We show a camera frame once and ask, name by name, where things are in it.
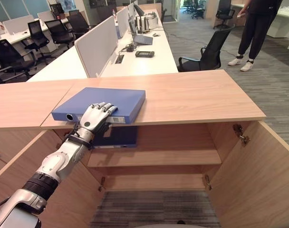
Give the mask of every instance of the cabinet hinge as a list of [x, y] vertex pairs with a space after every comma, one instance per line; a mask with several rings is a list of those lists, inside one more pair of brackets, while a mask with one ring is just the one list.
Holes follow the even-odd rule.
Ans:
[[105, 184], [105, 181], [106, 181], [106, 178], [105, 177], [102, 177], [101, 178], [101, 182], [100, 182], [100, 186], [98, 188], [98, 191], [102, 191], [102, 188], [104, 188], [104, 184]]
[[203, 183], [204, 183], [205, 186], [208, 187], [208, 190], [211, 190], [211, 189], [212, 189], [212, 186], [211, 186], [211, 184], [210, 184], [210, 178], [209, 178], [209, 176], [208, 176], [207, 174], [205, 174], [205, 175], [203, 176]]
[[234, 124], [233, 130], [234, 130], [235, 134], [241, 139], [242, 145], [246, 146], [249, 143], [249, 141], [251, 140], [251, 138], [243, 135], [243, 127], [240, 124]]

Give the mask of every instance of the cabinet door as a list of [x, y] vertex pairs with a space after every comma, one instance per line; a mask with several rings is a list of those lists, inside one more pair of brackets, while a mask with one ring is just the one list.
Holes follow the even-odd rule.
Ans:
[[[41, 165], [43, 159], [56, 151], [61, 139], [53, 131], [40, 132], [0, 171], [0, 201], [21, 188]], [[39, 215], [45, 228], [87, 228], [104, 191], [87, 168], [78, 163], [72, 173], [49, 198], [45, 211]]]
[[222, 228], [289, 227], [289, 146], [264, 122], [253, 122], [207, 190]]

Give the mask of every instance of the window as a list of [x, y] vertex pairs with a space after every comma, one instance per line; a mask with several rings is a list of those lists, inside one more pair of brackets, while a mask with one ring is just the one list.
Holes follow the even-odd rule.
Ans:
[[69, 12], [70, 10], [76, 10], [76, 5], [74, 0], [56, 0], [57, 3], [61, 3], [64, 12]]

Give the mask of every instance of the wooden countertop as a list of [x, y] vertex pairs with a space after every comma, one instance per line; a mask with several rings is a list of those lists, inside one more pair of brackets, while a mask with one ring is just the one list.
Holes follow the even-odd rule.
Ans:
[[143, 89], [134, 125], [262, 120], [265, 115], [224, 70], [0, 85], [0, 128], [71, 128], [51, 111], [84, 87]]
[[[265, 117], [224, 70], [78, 80], [59, 105], [84, 87], [145, 90], [146, 100], [133, 125], [246, 121]], [[71, 123], [54, 121], [49, 115], [41, 127], [70, 128]]]

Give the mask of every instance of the laptop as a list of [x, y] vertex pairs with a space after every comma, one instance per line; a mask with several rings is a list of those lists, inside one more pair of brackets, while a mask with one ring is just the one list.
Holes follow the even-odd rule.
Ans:
[[143, 44], [143, 45], [153, 44], [153, 37], [146, 37], [144, 35], [137, 34], [135, 23], [132, 17], [129, 18], [129, 25], [130, 25], [131, 34], [132, 34], [134, 43]]

